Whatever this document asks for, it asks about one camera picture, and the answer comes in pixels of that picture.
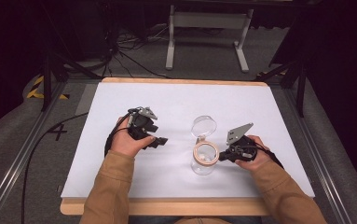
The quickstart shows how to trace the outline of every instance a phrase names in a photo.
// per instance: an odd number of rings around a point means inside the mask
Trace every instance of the wooden table edge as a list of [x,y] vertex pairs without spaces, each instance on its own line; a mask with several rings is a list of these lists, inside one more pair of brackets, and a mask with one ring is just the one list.
[[[62,199],[61,212],[81,216],[86,199]],[[130,199],[131,216],[269,216],[262,198]]]
[[206,85],[231,85],[231,86],[267,86],[265,82],[253,81],[226,81],[226,80],[198,80],[198,79],[172,79],[172,78],[132,78],[132,77],[106,77],[102,83],[164,83],[164,84],[206,84]]

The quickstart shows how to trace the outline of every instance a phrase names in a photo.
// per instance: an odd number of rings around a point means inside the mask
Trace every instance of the gray carpet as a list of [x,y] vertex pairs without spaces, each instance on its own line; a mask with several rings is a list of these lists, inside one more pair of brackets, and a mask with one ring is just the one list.
[[[174,68],[171,71],[164,69],[167,42],[163,39],[140,49],[124,52],[153,72],[173,78],[250,80],[259,72],[270,70],[268,63],[286,31],[280,29],[249,31],[244,45],[244,53],[250,67],[248,74],[240,71],[232,48],[232,42],[238,33],[233,31],[224,31],[219,35],[208,35],[197,30],[184,30],[178,33]],[[117,57],[132,76],[155,77],[127,58]],[[107,77],[129,76],[128,71],[115,59],[109,67],[111,73],[107,69],[104,74]],[[103,69],[95,72],[102,74]],[[279,77],[274,77],[269,82],[278,80]],[[23,94],[26,94],[32,85],[33,82],[30,82]],[[309,148],[295,119],[295,111],[289,106],[285,91],[278,86],[271,86],[300,160],[311,180],[316,194],[315,200],[328,223],[338,223],[323,184],[309,158]],[[70,94],[70,98],[59,100],[54,105],[43,132],[60,120],[87,112],[94,91],[94,81],[80,74],[71,75],[63,91],[65,94]],[[40,99],[26,99],[23,105],[0,120],[0,183],[31,131],[41,106]],[[306,88],[304,111],[305,122],[336,183],[351,223],[357,223],[357,174],[309,83]],[[49,133],[37,147],[31,161],[27,183],[26,223],[78,223],[79,217],[68,217],[60,213],[59,186],[65,183],[85,120],[86,117],[82,117],[65,122],[63,129],[67,133],[63,133],[58,141],[56,141],[57,134]],[[22,177],[21,174],[2,206],[0,223],[20,223]],[[263,222],[275,223],[270,217],[263,217]]]

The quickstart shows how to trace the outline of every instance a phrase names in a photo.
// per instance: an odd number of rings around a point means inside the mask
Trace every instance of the metal frame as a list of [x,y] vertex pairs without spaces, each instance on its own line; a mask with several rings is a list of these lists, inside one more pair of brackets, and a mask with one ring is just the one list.
[[318,177],[321,180],[323,185],[323,190],[326,193],[326,196],[329,200],[329,203],[335,213],[337,222],[340,224],[352,223],[350,220],[350,216],[347,212],[346,207],[341,201],[340,195],[337,192],[335,182],[333,178],[330,176],[325,163],[323,162],[323,158],[320,154],[320,150],[317,148],[314,139],[311,136],[309,128],[306,124],[306,121],[303,117],[301,117],[297,110],[295,109],[296,99],[292,92],[292,90],[284,90],[285,97],[288,100],[289,106],[295,114],[296,121],[305,136],[307,145],[309,147],[309,156],[314,165],[315,171],[318,174]]
[[222,14],[222,13],[198,13],[198,12],[175,12],[175,7],[170,7],[169,20],[169,46],[167,48],[166,69],[172,70],[174,60],[174,28],[175,27],[203,27],[203,28],[224,28],[241,29],[239,41],[234,42],[234,48],[239,59],[241,71],[249,72],[248,63],[245,60],[242,46],[245,36],[251,23],[254,10],[249,9],[247,14]]
[[64,87],[65,83],[63,82],[59,82],[56,84],[48,107],[38,116],[32,130],[30,131],[29,135],[27,136],[27,139],[21,147],[21,150],[19,151],[18,155],[16,156],[15,160],[7,171],[2,183],[0,184],[0,210],[4,202],[6,201],[7,196],[9,195],[16,181],[18,180],[22,169],[27,164],[31,150],[34,147],[34,144],[42,128],[44,127],[45,121],[47,120],[50,111],[52,110],[53,106],[56,104],[60,95],[62,94]]

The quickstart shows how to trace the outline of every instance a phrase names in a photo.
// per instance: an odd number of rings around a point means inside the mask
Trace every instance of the yellow tape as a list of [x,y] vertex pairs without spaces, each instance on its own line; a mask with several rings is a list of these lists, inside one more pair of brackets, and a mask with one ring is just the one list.
[[[27,94],[27,98],[39,98],[39,99],[44,99],[44,94],[43,93],[37,93],[36,91],[38,90],[38,87],[41,85],[41,83],[44,81],[44,76],[39,75],[39,78],[36,79],[34,85],[30,89],[30,92]],[[59,99],[61,100],[68,100],[70,99],[70,94],[62,94],[60,95]]]

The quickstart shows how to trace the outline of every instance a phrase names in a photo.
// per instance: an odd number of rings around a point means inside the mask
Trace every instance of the aluminum rail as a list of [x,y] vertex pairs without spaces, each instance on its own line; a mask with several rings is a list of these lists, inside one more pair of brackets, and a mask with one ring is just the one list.
[[16,156],[16,159],[13,161],[13,163],[10,166],[9,170],[7,171],[3,181],[1,182],[1,184],[0,184],[0,210],[1,210],[2,206],[4,205],[4,202],[6,201],[7,196],[9,195],[9,193],[13,189],[16,181],[18,180],[22,169],[27,164],[27,161],[31,154],[31,150],[37,140],[37,137],[39,136],[39,134],[45,124],[45,121],[48,118],[50,111],[52,110],[53,106],[56,104],[57,100],[59,99],[60,95],[62,94],[64,87],[65,87],[65,83],[63,83],[63,82],[56,83],[55,90],[53,91],[53,94],[52,94],[52,101],[50,102],[50,105],[47,107],[47,109],[44,112],[41,112],[41,114],[36,119],[32,130],[30,131],[29,135],[27,136],[26,140],[24,141],[23,146],[21,147],[20,152]]
[[317,148],[314,139],[311,136],[309,128],[305,122],[304,118],[301,118],[295,108],[295,96],[292,90],[284,90],[285,97],[288,100],[289,106],[293,110],[295,114],[296,121],[300,126],[303,135],[306,138],[307,144],[309,146],[309,156],[311,161],[315,167],[315,170],[318,174],[318,177],[321,180],[321,184],[323,185],[323,190],[328,197],[329,203],[335,213],[336,219],[340,224],[351,224],[350,216],[347,213],[347,209],[344,206],[341,198],[337,192],[335,182],[333,178],[330,176],[325,163],[323,162],[323,158],[320,154],[319,149]]

